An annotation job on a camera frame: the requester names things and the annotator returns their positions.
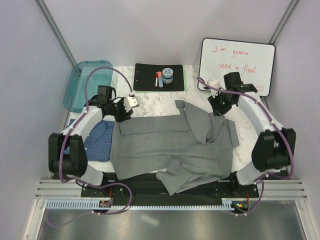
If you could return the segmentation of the grey long sleeve shirt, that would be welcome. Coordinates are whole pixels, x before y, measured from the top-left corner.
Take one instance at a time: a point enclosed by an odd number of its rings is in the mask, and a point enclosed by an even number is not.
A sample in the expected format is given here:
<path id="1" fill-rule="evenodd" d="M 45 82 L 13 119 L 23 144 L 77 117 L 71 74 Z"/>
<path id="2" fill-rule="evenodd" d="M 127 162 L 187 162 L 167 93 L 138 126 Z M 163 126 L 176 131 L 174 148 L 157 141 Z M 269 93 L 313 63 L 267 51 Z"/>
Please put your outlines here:
<path id="1" fill-rule="evenodd" d="M 120 180 L 150 172 L 170 195 L 227 178 L 239 145 L 235 123 L 177 100 L 178 115 L 115 123 L 110 161 Z"/>

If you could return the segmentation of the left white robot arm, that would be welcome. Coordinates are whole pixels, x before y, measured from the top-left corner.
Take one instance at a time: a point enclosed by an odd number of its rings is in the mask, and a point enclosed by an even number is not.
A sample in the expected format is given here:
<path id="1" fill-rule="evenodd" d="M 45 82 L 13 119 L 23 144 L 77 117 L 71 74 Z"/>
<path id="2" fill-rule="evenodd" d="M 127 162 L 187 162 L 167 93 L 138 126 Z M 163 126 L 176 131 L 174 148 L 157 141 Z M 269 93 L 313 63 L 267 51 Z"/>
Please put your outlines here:
<path id="1" fill-rule="evenodd" d="M 85 140 L 93 128 L 105 116 L 113 116 L 118 123 L 131 118 L 133 108 L 140 105 L 138 98 L 130 93 L 126 97 L 115 97 L 115 88 L 100 85 L 97 94 L 89 99 L 80 116 L 60 133 L 48 138 L 48 169 L 65 183 L 71 179 L 92 185 L 99 197 L 106 196 L 110 185 L 103 180 L 102 171 L 88 164 Z"/>

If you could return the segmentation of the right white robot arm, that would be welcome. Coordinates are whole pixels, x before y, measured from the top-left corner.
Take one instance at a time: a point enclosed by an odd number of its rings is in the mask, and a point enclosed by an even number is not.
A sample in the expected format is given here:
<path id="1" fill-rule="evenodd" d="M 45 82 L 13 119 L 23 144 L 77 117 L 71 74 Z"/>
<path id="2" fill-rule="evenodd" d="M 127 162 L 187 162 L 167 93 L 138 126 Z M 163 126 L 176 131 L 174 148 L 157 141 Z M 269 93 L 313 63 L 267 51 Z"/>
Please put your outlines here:
<path id="1" fill-rule="evenodd" d="M 206 83 L 211 92 L 208 102 L 213 114 L 222 116 L 236 106 L 245 113 L 257 133 L 251 161 L 237 171 L 237 179 L 229 184 L 230 193 L 240 197 L 247 191 L 247 185 L 268 176 L 280 178 L 280 171 L 285 167 L 294 170 L 297 135 L 272 116 L 256 87 L 252 83 L 243 83 L 239 72 L 227 73 L 223 78 L 225 87 L 215 79 Z"/>

